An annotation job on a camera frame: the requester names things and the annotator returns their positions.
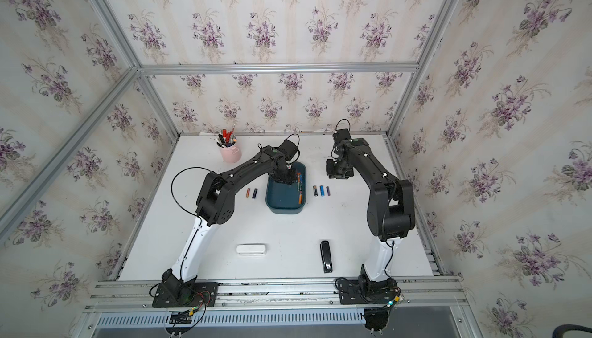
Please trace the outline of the teal plastic storage box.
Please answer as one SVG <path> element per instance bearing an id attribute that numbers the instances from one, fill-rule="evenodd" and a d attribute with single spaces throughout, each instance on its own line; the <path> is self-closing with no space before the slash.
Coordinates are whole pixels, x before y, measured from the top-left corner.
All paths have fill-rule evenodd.
<path id="1" fill-rule="evenodd" d="M 292 184 L 283 184 L 268 179 L 265 203 L 273 213 L 295 215 L 300 213 L 306 204 L 307 169 L 305 164 L 296 162 L 292 165 L 297 179 Z"/>

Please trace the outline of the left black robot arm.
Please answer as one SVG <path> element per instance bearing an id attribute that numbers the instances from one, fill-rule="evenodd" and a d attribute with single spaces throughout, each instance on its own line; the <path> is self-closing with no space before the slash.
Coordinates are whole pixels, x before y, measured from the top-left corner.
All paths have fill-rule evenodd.
<path id="1" fill-rule="evenodd" d="M 279 146 L 259 148 L 254 157 L 222 173 L 210 171 L 196 199 L 196 217 L 191 233 L 174 265 L 163 278 L 174 276 L 181 283 L 197 279 L 201 259 L 217 228 L 225 224 L 235 210 L 236 195 L 248 184 L 268 175 L 281 184 L 292 184 L 297 179 L 292 162 L 300 156 L 298 146 L 285 140 Z"/>

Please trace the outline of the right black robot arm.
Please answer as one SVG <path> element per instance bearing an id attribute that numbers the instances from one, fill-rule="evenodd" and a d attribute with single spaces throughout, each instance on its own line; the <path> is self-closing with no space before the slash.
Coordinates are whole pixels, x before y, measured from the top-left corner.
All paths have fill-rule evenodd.
<path id="1" fill-rule="evenodd" d="M 330 179 L 340 180 L 358 173 L 368 187 L 365 218 L 375 242 L 361 266 L 359 282 L 365 290 L 378 289 L 391 278 L 396 253 L 416 227 L 413 186 L 391 174 L 365 139 L 348 135 L 334 136 L 326 173 Z"/>

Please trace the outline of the white eraser box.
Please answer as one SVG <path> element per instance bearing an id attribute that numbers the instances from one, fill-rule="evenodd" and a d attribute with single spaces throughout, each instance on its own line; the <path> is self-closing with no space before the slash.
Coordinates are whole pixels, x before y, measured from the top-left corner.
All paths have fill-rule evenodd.
<path id="1" fill-rule="evenodd" d="M 262 243 L 239 244 L 236 252 L 240 256 L 263 256 L 267 252 L 267 247 Z"/>

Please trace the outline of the pink pen cup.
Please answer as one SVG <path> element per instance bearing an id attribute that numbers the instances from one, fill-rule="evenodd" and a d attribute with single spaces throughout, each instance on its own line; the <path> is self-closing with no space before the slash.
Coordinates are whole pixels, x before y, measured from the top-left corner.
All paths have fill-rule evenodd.
<path id="1" fill-rule="evenodd" d="M 219 150 L 223 161 L 226 163 L 236 163 L 242 157 L 241 149 L 237 143 L 230 146 L 223 145 Z"/>

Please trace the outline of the black stapler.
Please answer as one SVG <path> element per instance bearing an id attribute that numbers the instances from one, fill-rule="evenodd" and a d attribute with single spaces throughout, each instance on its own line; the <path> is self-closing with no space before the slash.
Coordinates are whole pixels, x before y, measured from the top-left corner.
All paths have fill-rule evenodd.
<path id="1" fill-rule="evenodd" d="M 331 249 L 330 244 L 327 240 L 323 240 L 320 243 L 320 253 L 322 258 L 322 266 L 324 273 L 332 273 L 333 272 L 333 265 L 331 259 Z"/>

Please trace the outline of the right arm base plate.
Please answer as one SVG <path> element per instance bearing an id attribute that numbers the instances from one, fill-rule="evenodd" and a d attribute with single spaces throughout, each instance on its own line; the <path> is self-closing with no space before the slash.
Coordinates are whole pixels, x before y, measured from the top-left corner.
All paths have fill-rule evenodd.
<path id="1" fill-rule="evenodd" d="M 371 281 L 363 277 L 335 279 L 334 286 L 342 305 L 371 304 L 392 307 L 401 300 L 401 290 L 394 279 Z"/>

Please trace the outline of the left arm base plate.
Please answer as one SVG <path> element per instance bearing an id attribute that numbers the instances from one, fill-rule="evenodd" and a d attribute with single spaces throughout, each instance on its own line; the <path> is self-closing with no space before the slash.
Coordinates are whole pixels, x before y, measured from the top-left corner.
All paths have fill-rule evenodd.
<path id="1" fill-rule="evenodd" d="M 218 283 L 193 283 L 190 287 L 183 286 L 180 293 L 171 294 L 161 284 L 154 285 L 149 295 L 153 298 L 153 308 L 198 307 L 204 304 L 213 307 L 217 299 Z"/>

